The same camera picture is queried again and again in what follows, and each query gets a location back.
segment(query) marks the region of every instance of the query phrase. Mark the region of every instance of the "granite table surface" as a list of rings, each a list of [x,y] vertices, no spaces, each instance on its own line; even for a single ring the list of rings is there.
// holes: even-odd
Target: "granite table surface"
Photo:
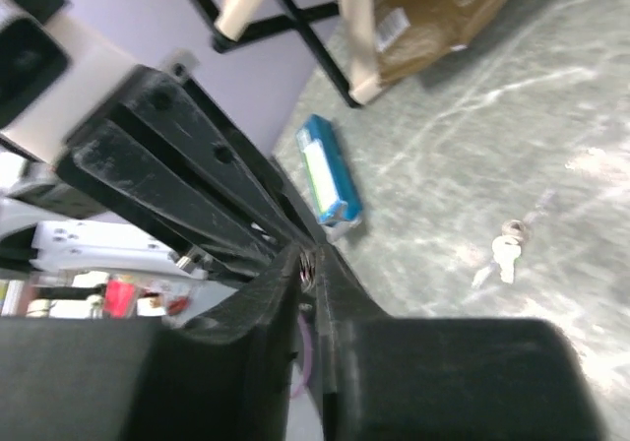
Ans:
[[[316,71],[276,150],[310,200],[294,133],[333,120],[367,208],[339,247],[373,298],[394,315],[550,320],[610,439],[630,439],[629,33],[630,0],[511,0],[362,110]],[[341,27],[329,46],[344,66]],[[541,200],[515,283],[473,289],[501,224]]]

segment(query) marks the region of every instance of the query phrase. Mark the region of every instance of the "marble countertop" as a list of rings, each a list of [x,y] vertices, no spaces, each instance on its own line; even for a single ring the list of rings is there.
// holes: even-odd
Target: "marble countertop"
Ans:
[[[465,51],[351,110],[316,71],[276,151],[331,119],[367,208],[342,249],[394,315],[535,316],[572,341],[611,439],[630,439],[630,0],[511,0]],[[346,64],[343,33],[330,43]],[[516,282],[472,289],[501,224],[553,193]]]

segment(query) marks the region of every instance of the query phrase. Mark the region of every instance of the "brown bag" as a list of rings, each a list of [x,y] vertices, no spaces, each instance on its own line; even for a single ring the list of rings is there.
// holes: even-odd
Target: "brown bag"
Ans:
[[[507,0],[374,0],[381,83],[466,47]]]

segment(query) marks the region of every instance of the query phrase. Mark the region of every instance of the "pink cord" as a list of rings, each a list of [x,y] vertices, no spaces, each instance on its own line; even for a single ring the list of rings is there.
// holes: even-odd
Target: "pink cord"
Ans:
[[[299,332],[302,335],[302,350],[304,353],[304,367],[302,367],[302,380],[299,381],[297,386],[291,391],[291,398],[302,395],[302,392],[308,385],[308,380],[311,377],[311,370],[313,368],[313,342],[311,340],[311,333],[308,330],[308,325],[304,316],[299,313],[297,316],[297,326]]]

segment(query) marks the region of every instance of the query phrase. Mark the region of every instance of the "gray marble surface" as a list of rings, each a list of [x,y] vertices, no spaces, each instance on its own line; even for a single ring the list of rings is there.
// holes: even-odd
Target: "gray marble surface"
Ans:
[[[317,71],[276,151],[308,197],[293,134],[310,113],[333,120],[367,207],[339,246],[375,300],[554,322],[610,439],[630,439],[629,28],[630,0],[511,0],[469,49],[363,110]],[[330,49],[345,65],[341,31]],[[549,190],[516,282],[472,289],[503,221]]]

